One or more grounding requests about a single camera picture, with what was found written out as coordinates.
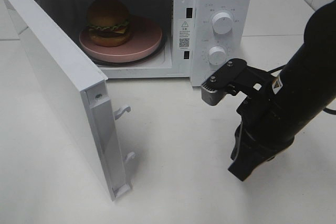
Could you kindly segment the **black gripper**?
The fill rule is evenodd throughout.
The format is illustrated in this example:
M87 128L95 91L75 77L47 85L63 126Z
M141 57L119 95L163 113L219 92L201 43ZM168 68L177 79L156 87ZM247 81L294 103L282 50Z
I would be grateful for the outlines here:
M294 123L277 106L254 99L245 99L237 112L242 121L234 133L233 162L228 171L245 181L257 166L293 143Z

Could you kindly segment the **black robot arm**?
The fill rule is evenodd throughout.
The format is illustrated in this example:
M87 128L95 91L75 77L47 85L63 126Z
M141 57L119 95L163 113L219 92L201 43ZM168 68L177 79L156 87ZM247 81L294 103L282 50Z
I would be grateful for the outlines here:
M304 42L279 74L238 107L241 123L229 171L245 180L262 163L287 149L335 99L335 2L309 19Z

